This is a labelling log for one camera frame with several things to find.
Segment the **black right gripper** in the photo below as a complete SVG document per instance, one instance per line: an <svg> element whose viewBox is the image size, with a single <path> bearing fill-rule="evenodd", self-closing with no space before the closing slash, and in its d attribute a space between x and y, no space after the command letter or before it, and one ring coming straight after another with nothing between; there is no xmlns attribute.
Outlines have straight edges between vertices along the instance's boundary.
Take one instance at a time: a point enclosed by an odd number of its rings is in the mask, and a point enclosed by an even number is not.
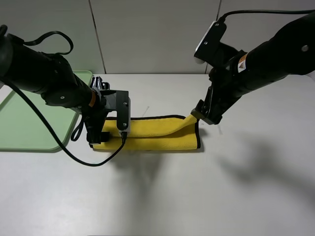
<svg viewBox="0 0 315 236"><path fill-rule="evenodd" d="M240 99L233 93L238 88L237 77L242 72L246 72L246 68L241 68L241 64L231 68L213 67L209 72L211 85L205 99L199 100L194 108L194 117L209 125L219 124L223 114Z"/></svg>

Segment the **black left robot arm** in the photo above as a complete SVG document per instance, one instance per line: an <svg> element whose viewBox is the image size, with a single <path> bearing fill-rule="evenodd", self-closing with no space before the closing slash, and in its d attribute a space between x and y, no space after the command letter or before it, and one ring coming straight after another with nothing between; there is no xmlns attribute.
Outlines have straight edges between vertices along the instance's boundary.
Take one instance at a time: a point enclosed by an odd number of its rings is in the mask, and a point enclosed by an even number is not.
<svg viewBox="0 0 315 236"><path fill-rule="evenodd" d="M7 26L1 25L0 80L10 82L20 90L39 94L48 106L80 113L82 120L71 135L72 141L77 141L86 127L90 145L107 142L109 132L102 129L108 111L104 108L106 100L101 91L108 89L109 84L100 77L94 77L91 85L85 84L64 58L69 52L48 54L31 49L54 34L62 36L73 49L72 40L60 31L50 31L33 41L24 41L7 33Z"/></svg>

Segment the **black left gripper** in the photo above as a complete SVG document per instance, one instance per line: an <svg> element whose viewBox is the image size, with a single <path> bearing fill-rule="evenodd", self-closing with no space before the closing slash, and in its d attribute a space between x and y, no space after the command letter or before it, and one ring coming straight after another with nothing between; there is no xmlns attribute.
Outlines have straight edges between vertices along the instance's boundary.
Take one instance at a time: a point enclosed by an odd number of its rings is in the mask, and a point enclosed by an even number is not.
<svg viewBox="0 0 315 236"><path fill-rule="evenodd" d="M84 116L84 125L87 130L87 141L89 145L101 144L109 141L109 132L103 131L106 118L114 110L113 101L114 91L110 90L108 82L104 82L100 76L93 76L90 85L92 92L96 95L93 107Z"/></svg>

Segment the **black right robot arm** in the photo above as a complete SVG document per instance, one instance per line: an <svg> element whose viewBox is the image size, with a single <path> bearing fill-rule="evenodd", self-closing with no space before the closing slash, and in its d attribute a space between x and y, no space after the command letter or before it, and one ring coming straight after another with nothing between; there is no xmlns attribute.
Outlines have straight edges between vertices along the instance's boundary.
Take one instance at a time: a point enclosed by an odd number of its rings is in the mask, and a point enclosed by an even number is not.
<svg viewBox="0 0 315 236"><path fill-rule="evenodd" d="M221 43L225 20L234 14L301 15L282 27L270 40L250 52ZM288 75L307 75L315 69L314 10L236 10L223 14L207 29L195 49L199 63L213 68L211 86L204 100L191 111L196 119L219 124L222 115L243 95L282 80Z"/></svg>

